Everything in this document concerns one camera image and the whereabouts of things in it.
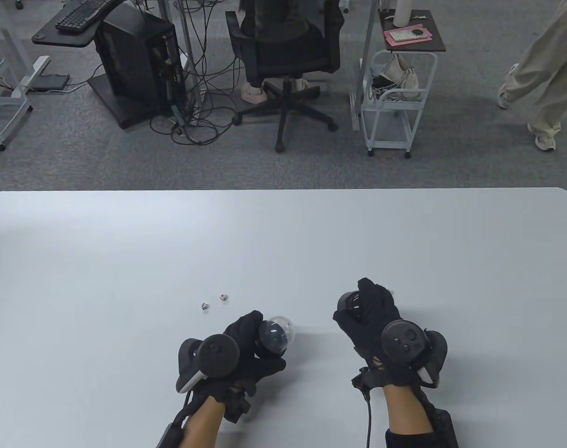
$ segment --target gloved hand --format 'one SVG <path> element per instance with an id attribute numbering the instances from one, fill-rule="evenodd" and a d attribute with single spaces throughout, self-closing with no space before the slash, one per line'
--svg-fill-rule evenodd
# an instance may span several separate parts
<path id="1" fill-rule="evenodd" d="M 357 322 L 347 311 L 336 311 L 333 320 L 352 339 L 354 349 L 366 360 L 371 370 L 385 370 L 390 384 L 406 386 L 420 382 L 409 367 L 390 361 L 381 344 L 381 333 L 388 323 L 401 319 L 394 297 L 381 285 L 363 278 L 358 281 L 362 302 L 362 321 Z"/>
<path id="2" fill-rule="evenodd" d="M 282 358 L 262 360 L 254 356 L 256 331 L 261 322 L 263 315 L 252 311 L 226 328 L 223 334 L 236 341 L 240 349 L 238 365 L 228 376 L 198 382 L 192 389 L 192 400 L 185 407 L 188 415 L 194 414 L 211 396 L 226 405 L 226 420 L 236 423 L 250 408 L 245 394 L 252 397 L 256 393 L 256 383 L 285 369 L 286 363 Z"/>

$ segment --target clear plastic ball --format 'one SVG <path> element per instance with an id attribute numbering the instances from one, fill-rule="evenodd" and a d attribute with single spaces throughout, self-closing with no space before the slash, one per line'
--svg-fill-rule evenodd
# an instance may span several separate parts
<path id="1" fill-rule="evenodd" d="M 286 350 L 296 336 L 296 327 L 283 316 L 267 319 L 258 327 L 258 339 L 263 347 L 273 354 L 279 355 Z"/>

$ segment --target pink notebook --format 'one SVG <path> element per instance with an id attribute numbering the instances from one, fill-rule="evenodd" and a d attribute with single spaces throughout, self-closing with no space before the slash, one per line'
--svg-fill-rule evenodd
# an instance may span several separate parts
<path id="1" fill-rule="evenodd" d="M 394 41 L 394 38 L 392 38 L 392 36 L 390 35 L 391 31 L 403 31 L 403 30 L 410 31 L 410 30 L 417 29 L 417 28 L 422 29 L 422 31 L 424 31 L 424 34 L 426 35 L 426 37 L 423 37 L 422 39 L 415 39 L 413 41 L 396 42 L 396 41 Z M 401 45 L 411 45 L 412 43 L 429 42 L 429 41 L 433 40 L 433 35 L 431 34 L 431 32 L 429 30 L 427 30 L 426 28 L 424 28 L 422 26 L 422 24 L 407 26 L 405 28 L 395 28 L 395 29 L 386 31 L 383 34 L 385 36 L 386 41 L 388 42 L 388 44 L 391 47 L 400 47 Z"/>

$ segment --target white table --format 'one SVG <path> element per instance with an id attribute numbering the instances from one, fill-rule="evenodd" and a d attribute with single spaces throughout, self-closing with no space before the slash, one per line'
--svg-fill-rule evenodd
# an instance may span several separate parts
<path id="1" fill-rule="evenodd" d="M 567 192 L 430 189 L 0 193 L 0 448 L 155 448 L 181 342 L 253 308 L 299 335 L 221 445 L 363 446 L 331 315 L 364 276 L 446 336 L 462 448 L 567 446 Z"/>

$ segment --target keyboard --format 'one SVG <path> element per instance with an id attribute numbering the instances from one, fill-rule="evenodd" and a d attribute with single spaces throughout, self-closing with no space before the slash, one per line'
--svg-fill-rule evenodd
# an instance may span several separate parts
<path id="1" fill-rule="evenodd" d="M 84 0 L 70 13 L 62 17 L 55 27 L 58 30 L 80 34 L 96 21 L 96 18 L 108 8 L 112 8 L 122 0 Z"/>

